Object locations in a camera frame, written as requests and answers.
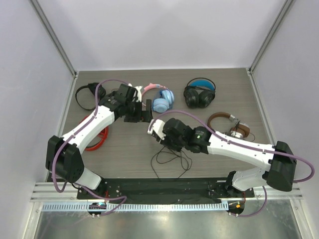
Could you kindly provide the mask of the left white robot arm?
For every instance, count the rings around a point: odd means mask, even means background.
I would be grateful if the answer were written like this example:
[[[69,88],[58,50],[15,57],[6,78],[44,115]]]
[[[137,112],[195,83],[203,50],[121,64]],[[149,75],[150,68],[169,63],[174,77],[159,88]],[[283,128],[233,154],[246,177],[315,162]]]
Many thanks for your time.
[[[106,193],[102,177],[84,166],[82,153],[88,144],[106,127],[118,118],[125,122],[150,122],[152,110],[142,109],[142,86],[133,87],[121,84],[114,93],[95,99],[94,111],[73,130],[62,137],[53,136],[48,141],[46,168],[52,173],[52,180],[57,192],[64,191],[57,184],[57,177],[65,183],[79,184],[88,188],[88,193],[95,199]]]

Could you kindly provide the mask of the black wired on-ear headphones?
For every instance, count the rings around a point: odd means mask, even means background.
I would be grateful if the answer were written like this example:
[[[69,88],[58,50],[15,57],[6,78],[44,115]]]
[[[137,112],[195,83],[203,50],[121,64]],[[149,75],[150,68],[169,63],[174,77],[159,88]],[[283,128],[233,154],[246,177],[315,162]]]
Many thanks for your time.
[[[165,161],[163,161],[163,160],[160,161],[159,158],[161,155],[170,156],[170,159],[165,160]],[[173,151],[171,149],[168,149],[165,146],[163,146],[157,153],[155,153],[152,156],[152,158],[150,160],[150,166],[151,166],[151,169],[159,182],[163,182],[163,178],[161,178],[159,176],[156,169],[154,168],[154,162],[157,163],[158,165],[166,165],[166,164],[172,163],[174,161],[178,161],[180,164],[180,167],[182,169],[182,173],[179,176],[173,178],[174,181],[177,181],[184,174],[186,174],[188,171],[191,170],[191,168],[193,166],[193,160],[184,151],[176,152],[176,151]]]

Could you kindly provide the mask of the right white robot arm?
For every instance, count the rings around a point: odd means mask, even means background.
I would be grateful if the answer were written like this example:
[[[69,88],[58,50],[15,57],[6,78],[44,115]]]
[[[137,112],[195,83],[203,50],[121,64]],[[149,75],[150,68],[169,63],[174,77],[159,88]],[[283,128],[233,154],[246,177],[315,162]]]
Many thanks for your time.
[[[175,118],[167,122],[153,120],[148,134],[174,151],[186,149],[193,153],[222,155],[253,165],[252,169],[229,173],[224,187],[230,197],[259,186],[283,192],[292,190],[297,161],[284,142],[276,145],[243,142],[217,131],[210,132],[205,126],[191,128]]]

